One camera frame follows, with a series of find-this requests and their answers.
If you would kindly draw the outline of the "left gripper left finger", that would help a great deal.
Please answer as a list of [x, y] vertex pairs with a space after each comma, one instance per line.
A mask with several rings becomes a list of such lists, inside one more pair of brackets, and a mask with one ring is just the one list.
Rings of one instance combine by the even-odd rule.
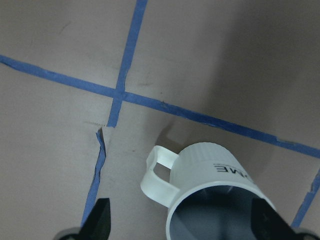
[[111, 204], [109, 198], [99, 198], [80, 228], [60, 231], [55, 240], [108, 240], [111, 233]]

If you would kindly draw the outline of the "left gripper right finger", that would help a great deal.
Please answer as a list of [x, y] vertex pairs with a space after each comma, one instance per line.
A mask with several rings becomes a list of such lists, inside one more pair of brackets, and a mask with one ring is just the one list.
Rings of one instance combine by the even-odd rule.
[[291, 228], [263, 198], [251, 202], [251, 231], [257, 240], [318, 240], [307, 231]]

